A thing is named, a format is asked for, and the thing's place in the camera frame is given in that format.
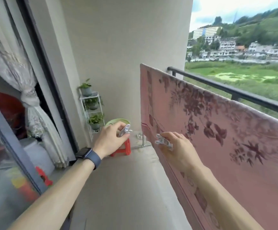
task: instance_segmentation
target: potted plant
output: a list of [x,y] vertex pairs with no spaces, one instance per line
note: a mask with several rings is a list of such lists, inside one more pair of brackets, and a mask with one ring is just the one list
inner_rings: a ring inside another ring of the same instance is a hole
[[97,108],[99,108],[99,99],[97,97],[87,98],[85,99],[85,106],[89,110],[96,110]]
[[92,95],[91,84],[89,83],[89,80],[90,80],[90,78],[88,78],[86,80],[86,82],[81,84],[80,87],[78,87],[78,88],[80,88],[82,95],[85,97],[89,97]]
[[89,124],[93,130],[99,130],[101,128],[101,121],[104,119],[104,116],[101,113],[95,114],[89,118]]

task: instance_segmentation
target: white lace curtain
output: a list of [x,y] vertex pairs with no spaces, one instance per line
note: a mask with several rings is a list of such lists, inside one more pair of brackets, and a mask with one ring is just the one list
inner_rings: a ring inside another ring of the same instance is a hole
[[53,122],[40,107],[35,91],[36,78],[16,36],[4,0],[0,0],[0,76],[21,92],[26,108],[26,128],[33,137],[40,137],[56,167],[66,167],[69,159]]

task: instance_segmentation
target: red stool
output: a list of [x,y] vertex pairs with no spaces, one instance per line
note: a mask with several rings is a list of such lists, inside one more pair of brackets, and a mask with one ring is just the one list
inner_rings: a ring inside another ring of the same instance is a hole
[[125,152],[126,156],[130,155],[131,151],[130,151],[130,141],[129,139],[127,139],[124,142],[125,148],[123,149],[118,149],[117,151],[115,151],[113,154],[111,154],[110,156],[114,156],[116,153],[121,153],[121,152]]

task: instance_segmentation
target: hill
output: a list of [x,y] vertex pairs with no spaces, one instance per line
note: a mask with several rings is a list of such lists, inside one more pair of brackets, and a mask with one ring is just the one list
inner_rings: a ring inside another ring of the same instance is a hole
[[232,24],[222,23],[219,21],[219,16],[215,20],[217,22],[215,21],[213,25],[203,27],[221,26],[219,34],[222,37],[237,37],[238,45],[248,47],[254,41],[263,45],[278,45],[278,8],[252,17],[243,16]]

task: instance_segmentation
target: pink blanket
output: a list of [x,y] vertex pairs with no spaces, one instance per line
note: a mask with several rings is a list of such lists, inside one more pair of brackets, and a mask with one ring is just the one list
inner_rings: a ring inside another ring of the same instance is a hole
[[170,166],[154,144],[176,131],[265,229],[278,229],[278,120],[149,66],[141,71],[141,126],[194,230],[221,229],[197,185]]

